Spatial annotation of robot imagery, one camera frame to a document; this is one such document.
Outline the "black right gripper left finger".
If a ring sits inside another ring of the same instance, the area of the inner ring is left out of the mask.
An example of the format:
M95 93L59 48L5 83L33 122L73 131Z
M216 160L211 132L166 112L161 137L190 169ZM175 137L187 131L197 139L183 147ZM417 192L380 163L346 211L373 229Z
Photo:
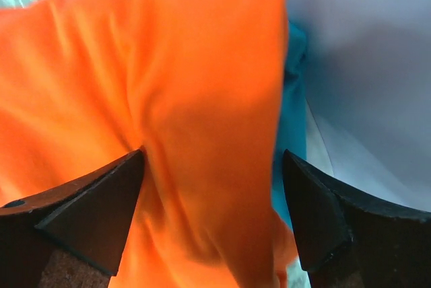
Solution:
M141 190L144 154L1 207L2 287L107 287Z

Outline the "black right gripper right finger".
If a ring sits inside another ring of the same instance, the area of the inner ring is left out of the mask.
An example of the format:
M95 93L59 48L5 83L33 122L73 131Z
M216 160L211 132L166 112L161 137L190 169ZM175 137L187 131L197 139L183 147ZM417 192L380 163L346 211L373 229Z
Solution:
M429 287L430 213L382 200L290 151L284 191L312 287Z

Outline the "orange t shirt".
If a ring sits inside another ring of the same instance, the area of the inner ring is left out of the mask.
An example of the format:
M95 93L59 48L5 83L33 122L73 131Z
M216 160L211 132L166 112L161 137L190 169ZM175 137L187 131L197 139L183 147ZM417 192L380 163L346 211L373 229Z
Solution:
M285 0L39 0L1 10L1 202L135 149L113 287L285 287L271 205Z

